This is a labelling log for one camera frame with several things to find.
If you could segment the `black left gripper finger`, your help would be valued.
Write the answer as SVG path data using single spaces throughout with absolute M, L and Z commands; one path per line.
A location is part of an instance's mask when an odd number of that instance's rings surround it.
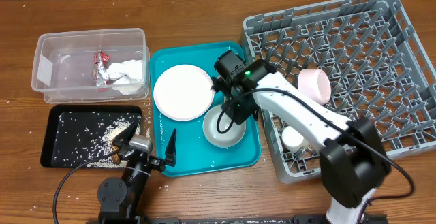
M 136 134 L 136 129 L 140 124 L 140 119 L 136 118 L 128 127 L 126 127 L 122 132 L 114 137 L 112 140 L 113 146 L 123 146 L 129 144 L 129 141 Z
M 176 165 L 176 132 L 176 129 L 172 131 L 165 151 L 165 163 L 170 167 Z

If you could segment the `grey small bowl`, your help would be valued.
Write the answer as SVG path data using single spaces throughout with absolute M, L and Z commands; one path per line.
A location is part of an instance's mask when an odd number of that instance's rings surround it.
M 246 131 L 246 122 L 241 125 L 234 123 L 226 133 L 219 133 L 217 130 L 217 120 L 221 111 L 221 105 L 212 107 L 204 117 L 202 128 L 205 138 L 212 145 L 220 148 L 229 148 L 242 140 Z

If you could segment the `pink round plate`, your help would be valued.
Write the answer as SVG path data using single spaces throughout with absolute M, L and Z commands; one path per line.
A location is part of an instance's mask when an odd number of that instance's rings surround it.
M 190 121 L 205 113 L 214 100 L 211 77 L 195 65 L 165 70 L 153 88 L 157 109 L 175 121 Z

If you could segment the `white napkin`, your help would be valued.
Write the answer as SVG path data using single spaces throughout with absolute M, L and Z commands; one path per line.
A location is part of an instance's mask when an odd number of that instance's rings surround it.
M 141 89 L 143 75 L 142 60 L 128 60 L 121 63 L 113 63 L 107 69 L 109 78 L 114 80 L 114 90 L 123 95 L 132 95 Z

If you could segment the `pink small bowl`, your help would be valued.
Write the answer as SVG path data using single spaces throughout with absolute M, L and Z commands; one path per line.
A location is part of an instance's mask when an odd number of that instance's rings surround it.
M 331 86 L 327 74 L 321 69 L 303 69 L 297 79 L 298 90 L 317 102 L 325 105 L 331 98 Z

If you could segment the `white cup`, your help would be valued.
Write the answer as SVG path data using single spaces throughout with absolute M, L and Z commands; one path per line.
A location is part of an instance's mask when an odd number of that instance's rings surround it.
M 283 129 L 281 140 L 283 145 L 292 153 L 296 153 L 300 149 L 304 150 L 309 147 L 308 141 L 290 126 Z

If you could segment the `red foil wrapper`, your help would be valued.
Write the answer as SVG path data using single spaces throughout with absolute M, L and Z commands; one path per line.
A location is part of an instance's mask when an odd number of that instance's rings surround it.
M 94 55 L 94 66 L 91 72 L 91 77 L 96 86 L 106 85 L 110 77 L 106 69 L 106 63 L 109 61 L 110 57 L 99 50 Z

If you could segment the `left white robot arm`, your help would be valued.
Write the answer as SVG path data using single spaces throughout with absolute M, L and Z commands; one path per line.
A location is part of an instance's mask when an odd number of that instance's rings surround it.
M 170 136 L 165 157 L 159 158 L 152 155 L 151 139 L 136 133 L 139 122 L 136 119 L 111 141 L 118 150 L 115 155 L 127 165 L 120 178 L 107 178 L 100 184 L 98 223 L 145 223 L 146 218 L 136 210 L 151 172 L 176 165 L 176 130 Z

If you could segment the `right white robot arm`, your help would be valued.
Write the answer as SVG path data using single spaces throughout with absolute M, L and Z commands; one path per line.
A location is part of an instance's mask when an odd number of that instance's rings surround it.
M 322 182 L 332 196 L 325 223 L 360 223 L 369 200 L 390 173 L 375 125 L 333 112 L 303 95 L 270 63 L 226 51 L 214 64 L 212 88 L 228 100 L 222 116 L 240 125 L 261 109 L 295 129 L 320 156 Z

